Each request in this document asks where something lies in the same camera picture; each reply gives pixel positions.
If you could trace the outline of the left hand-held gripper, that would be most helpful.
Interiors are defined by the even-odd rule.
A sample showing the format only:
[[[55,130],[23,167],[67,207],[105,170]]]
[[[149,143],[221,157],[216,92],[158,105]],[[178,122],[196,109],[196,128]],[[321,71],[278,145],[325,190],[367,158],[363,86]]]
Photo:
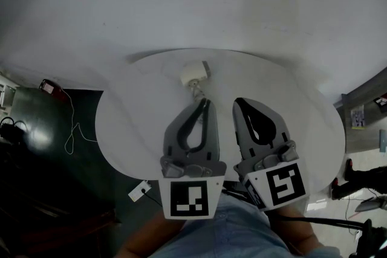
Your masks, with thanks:
[[[200,142],[192,147],[187,140],[195,126]],[[158,180],[166,219],[214,217],[227,170],[226,163],[219,161],[219,152],[216,109],[209,99],[192,103],[172,120],[164,133],[163,177]]]

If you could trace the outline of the person's light blue shirt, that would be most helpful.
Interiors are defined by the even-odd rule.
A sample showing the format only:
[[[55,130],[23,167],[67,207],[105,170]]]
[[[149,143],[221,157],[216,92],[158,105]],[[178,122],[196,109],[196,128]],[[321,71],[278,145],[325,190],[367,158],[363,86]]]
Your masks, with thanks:
[[[299,218],[279,217],[282,221]],[[307,255],[292,252],[254,206],[223,195],[212,219],[191,221],[151,258],[342,258],[323,246]]]

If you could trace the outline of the black bag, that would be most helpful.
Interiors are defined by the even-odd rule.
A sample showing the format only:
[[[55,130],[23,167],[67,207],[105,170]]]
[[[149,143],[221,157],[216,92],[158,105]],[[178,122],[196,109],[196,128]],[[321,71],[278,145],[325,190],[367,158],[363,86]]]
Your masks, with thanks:
[[[4,117],[0,121],[0,137],[11,143],[22,141],[25,131],[18,127],[16,123],[11,117]]]

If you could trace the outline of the red wall plug box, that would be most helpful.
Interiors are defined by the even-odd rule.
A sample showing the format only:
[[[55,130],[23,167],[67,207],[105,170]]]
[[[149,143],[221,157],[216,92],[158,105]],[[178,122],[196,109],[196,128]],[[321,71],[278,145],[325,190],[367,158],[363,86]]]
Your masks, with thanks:
[[[62,89],[62,87],[51,80],[43,79],[41,84],[39,85],[39,89],[63,102],[68,102],[70,100],[69,96]]]

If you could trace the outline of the dark wooden furniture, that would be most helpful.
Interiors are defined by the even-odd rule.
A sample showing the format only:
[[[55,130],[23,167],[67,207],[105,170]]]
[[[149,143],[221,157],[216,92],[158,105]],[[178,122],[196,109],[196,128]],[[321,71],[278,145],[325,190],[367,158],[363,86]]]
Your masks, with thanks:
[[[18,145],[0,141],[0,258],[106,258],[114,207]]]

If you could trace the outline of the black stand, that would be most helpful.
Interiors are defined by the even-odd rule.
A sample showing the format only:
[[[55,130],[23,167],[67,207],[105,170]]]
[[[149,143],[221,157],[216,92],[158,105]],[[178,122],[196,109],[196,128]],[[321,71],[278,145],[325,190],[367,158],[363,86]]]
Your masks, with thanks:
[[[387,258],[387,228],[375,228],[368,219],[363,225],[353,258]]]

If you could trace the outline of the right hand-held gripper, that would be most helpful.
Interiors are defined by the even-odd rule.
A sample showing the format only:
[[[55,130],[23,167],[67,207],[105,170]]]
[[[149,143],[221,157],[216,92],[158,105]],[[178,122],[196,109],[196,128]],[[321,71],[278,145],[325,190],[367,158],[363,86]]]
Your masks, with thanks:
[[[242,97],[234,101],[232,114],[243,158],[234,170],[253,204],[260,211],[269,211],[305,198],[305,161],[299,158],[296,143],[289,140],[281,115],[261,102]],[[274,150],[259,154],[267,149]]]

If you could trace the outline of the person's right forearm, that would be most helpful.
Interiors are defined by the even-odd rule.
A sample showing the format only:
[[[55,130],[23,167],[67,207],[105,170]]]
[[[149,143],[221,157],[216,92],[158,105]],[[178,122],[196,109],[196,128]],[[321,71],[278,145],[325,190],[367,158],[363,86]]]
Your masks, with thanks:
[[[279,217],[304,217],[292,205],[286,205],[275,210],[266,211],[272,230],[287,244],[295,254],[307,255],[323,245],[319,242],[309,222],[282,221]]]

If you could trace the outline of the person's left forearm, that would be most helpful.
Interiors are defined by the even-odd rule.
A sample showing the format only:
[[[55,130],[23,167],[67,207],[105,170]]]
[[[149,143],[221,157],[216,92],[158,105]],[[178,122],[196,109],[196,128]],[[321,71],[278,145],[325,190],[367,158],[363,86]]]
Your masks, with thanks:
[[[185,223],[184,220],[166,219],[161,210],[127,238],[114,258],[148,258],[172,240]]]

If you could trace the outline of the round white table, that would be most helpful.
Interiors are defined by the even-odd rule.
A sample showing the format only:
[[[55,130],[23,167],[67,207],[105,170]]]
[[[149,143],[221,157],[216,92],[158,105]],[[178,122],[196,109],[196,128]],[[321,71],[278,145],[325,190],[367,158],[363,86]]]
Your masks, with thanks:
[[[103,92],[95,129],[103,156],[120,173],[149,181],[162,177],[164,132],[189,104],[192,94],[180,80],[187,65],[205,61],[210,77],[205,95],[214,103],[220,158],[226,180],[237,181],[241,160],[232,117],[238,97],[264,103],[279,113],[306,162],[310,192],[329,186],[345,154],[345,132],[334,106],[311,84],[258,56],[229,50],[171,50],[126,66]]]

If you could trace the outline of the grey office chair base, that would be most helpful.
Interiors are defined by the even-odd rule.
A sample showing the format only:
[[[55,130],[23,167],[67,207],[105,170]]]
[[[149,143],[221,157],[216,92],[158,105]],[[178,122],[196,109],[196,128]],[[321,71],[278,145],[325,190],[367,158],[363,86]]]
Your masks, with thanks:
[[[356,213],[371,211],[371,210],[387,210],[387,195],[369,198],[362,201],[355,209]]]

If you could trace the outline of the white power strip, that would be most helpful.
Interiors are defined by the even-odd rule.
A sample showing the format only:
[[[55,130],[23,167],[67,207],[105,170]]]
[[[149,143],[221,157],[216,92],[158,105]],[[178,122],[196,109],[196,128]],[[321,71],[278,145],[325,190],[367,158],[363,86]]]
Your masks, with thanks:
[[[142,181],[137,185],[133,190],[128,193],[128,196],[133,202],[137,202],[142,196],[144,196],[151,189],[150,183],[147,181]]]

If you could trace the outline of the yellow white booklet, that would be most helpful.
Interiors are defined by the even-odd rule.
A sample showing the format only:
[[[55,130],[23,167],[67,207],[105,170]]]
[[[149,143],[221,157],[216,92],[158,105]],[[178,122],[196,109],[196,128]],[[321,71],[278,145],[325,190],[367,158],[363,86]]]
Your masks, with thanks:
[[[364,105],[352,108],[350,112],[351,116],[351,128],[355,130],[365,129],[365,111]]]

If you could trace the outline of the cream hair dryer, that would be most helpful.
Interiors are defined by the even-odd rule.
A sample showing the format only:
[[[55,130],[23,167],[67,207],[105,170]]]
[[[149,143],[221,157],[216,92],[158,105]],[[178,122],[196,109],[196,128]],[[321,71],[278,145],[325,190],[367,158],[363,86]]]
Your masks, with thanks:
[[[180,74],[182,85],[187,88],[195,102],[206,97],[201,84],[211,76],[210,68],[207,61],[195,60],[184,65]]]

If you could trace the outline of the grey wooden shelf unit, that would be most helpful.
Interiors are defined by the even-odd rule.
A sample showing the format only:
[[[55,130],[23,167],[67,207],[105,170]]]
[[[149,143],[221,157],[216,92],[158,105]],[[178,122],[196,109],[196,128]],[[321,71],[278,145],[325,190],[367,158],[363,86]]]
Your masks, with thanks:
[[[351,128],[352,108],[364,105],[365,129]],[[347,94],[336,109],[345,131],[346,153],[387,149],[387,67]]]

